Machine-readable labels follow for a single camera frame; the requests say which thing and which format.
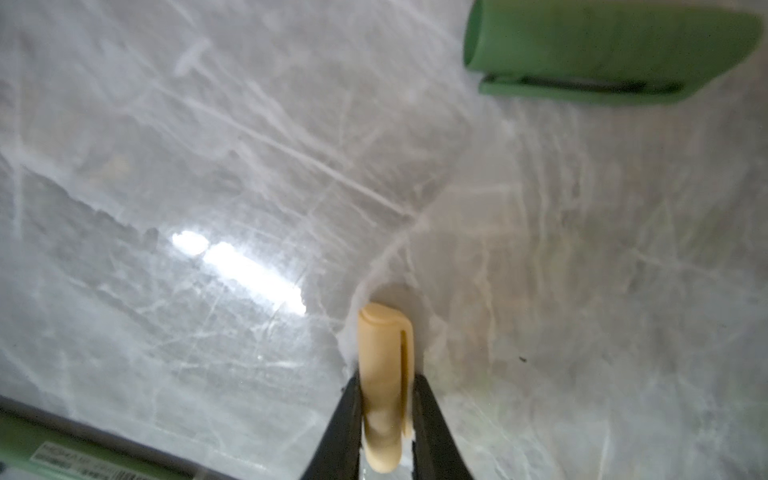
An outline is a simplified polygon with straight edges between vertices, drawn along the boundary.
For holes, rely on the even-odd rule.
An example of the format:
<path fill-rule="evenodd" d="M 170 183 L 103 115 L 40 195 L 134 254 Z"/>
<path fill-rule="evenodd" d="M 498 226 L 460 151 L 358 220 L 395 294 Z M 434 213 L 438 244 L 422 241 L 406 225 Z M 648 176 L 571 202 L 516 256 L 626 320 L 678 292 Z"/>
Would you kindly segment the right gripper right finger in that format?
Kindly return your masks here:
<path fill-rule="evenodd" d="M 412 392 L 414 480 L 473 480 L 424 375 L 416 374 Z"/>

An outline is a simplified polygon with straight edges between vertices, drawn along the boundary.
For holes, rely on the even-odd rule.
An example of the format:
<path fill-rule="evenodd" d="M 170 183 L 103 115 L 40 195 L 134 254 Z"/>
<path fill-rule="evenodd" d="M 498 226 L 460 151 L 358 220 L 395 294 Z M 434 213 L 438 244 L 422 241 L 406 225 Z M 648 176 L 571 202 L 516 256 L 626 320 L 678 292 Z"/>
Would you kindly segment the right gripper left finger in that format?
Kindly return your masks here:
<path fill-rule="evenodd" d="M 359 373 L 349 379 L 301 480 L 358 480 L 363 432 Z"/>

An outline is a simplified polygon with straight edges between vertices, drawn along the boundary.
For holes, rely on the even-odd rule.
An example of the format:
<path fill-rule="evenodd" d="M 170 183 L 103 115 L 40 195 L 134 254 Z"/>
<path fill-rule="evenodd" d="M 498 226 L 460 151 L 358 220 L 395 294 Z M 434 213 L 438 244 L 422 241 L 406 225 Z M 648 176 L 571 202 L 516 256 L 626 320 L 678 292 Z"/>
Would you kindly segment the beige pen cap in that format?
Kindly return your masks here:
<path fill-rule="evenodd" d="M 363 450 L 368 465 L 386 474 L 400 464 L 403 443 L 414 438 L 412 323 L 397 309 L 369 303 L 358 314 L 357 340 Z"/>

